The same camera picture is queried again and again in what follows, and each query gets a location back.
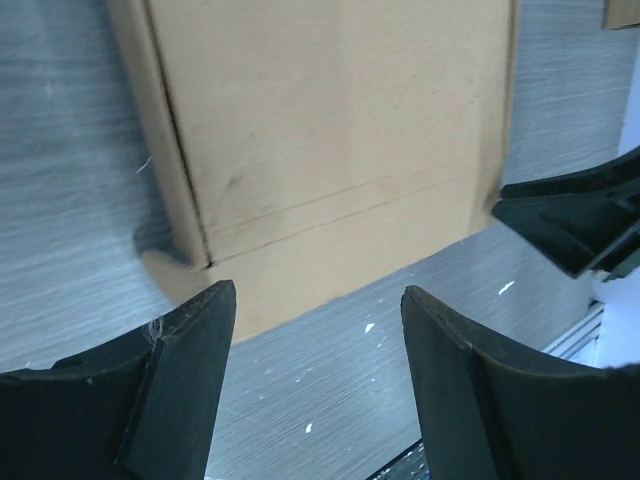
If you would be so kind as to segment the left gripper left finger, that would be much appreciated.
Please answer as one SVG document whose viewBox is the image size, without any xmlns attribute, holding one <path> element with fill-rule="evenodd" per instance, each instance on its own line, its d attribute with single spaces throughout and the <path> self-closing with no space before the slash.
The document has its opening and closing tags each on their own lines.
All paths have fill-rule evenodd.
<svg viewBox="0 0 640 480">
<path fill-rule="evenodd" d="M 5 479 L 201 479 L 236 318 L 223 280 L 41 370 L 1 376 Z"/>
</svg>

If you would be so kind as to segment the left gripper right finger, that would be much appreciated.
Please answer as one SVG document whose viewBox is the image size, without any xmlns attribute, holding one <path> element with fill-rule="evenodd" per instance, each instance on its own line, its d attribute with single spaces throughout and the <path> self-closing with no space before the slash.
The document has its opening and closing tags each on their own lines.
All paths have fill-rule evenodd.
<svg viewBox="0 0 640 480">
<path fill-rule="evenodd" d="M 639 368 L 566 361 L 426 292 L 401 299 L 426 461 L 435 479 L 635 479 Z"/>
</svg>

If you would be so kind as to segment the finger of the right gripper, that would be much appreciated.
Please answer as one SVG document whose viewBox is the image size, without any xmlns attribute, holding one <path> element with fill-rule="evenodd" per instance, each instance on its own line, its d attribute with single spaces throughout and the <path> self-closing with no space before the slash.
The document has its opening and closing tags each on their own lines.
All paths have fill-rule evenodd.
<svg viewBox="0 0 640 480">
<path fill-rule="evenodd" d="M 509 184 L 492 215 L 561 271 L 622 279 L 639 267 L 639 149 L 590 169 Z"/>
</svg>

